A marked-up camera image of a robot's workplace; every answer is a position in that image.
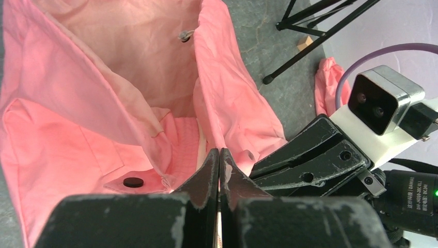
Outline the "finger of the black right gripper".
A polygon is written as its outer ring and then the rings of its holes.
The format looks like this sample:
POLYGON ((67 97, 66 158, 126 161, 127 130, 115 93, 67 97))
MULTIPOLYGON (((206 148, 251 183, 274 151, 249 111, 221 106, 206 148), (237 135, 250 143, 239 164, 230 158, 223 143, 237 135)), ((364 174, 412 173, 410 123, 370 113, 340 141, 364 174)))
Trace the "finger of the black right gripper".
POLYGON ((255 178, 255 184, 276 196, 328 196, 368 169, 370 164, 354 144, 343 139, 304 164, 255 178))
POLYGON ((326 115, 318 115, 291 141, 257 162, 250 178, 261 178, 289 166, 304 164, 344 139, 343 132, 326 115))

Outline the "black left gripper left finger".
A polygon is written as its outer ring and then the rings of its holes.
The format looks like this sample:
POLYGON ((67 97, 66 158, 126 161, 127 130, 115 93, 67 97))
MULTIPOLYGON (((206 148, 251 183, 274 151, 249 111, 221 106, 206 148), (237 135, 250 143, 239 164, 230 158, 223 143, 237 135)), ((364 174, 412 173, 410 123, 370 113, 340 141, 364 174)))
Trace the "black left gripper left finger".
POLYGON ((212 149, 170 194, 66 197, 36 247, 216 247, 219 161, 219 150, 212 149))

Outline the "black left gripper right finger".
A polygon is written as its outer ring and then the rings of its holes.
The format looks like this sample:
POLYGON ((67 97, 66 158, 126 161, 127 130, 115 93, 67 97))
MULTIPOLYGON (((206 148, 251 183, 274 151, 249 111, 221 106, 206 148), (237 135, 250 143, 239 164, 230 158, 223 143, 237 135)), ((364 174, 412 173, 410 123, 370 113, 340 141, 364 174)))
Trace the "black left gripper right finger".
POLYGON ((391 247, 374 209, 356 197, 273 197, 220 151, 223 247, 391 247))

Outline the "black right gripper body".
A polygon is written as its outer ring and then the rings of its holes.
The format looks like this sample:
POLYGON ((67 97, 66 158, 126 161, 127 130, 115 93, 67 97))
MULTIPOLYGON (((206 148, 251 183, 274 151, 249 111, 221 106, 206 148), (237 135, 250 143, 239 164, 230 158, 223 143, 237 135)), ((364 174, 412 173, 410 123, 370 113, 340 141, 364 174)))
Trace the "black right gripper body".
POLYGON ((410 247, 404 231, 437 238, 437 168, 409 171, 375 169, 366 180, 384 180, 385 192, 377 197, 354 179, 337 191, 338 196, 358 196, 378 213, 394 247, 410 247))

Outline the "pink zip-up jacket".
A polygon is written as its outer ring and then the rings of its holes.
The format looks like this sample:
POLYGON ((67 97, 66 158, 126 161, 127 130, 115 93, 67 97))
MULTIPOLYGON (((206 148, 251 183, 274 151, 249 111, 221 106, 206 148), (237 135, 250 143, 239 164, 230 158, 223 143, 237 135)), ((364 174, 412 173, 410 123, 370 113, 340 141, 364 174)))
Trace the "pink zip-up jacket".
POLYGON ((4 1, 1 165, 23 243, 65 197, 169 193, 226 147, 286 143, 223 1, 4 1))

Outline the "small wooden block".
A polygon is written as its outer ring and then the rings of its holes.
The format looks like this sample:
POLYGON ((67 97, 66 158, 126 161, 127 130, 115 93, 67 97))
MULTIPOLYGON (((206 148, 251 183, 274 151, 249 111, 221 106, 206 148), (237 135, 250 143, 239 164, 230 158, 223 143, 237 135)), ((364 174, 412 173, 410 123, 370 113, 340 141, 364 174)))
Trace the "small wooden block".
POLYGON ((296 47, 301 52, 307 47, 309 47, 312 43, 313 43, 312 38, 310 36, 305 36, 298 41, 296 47))

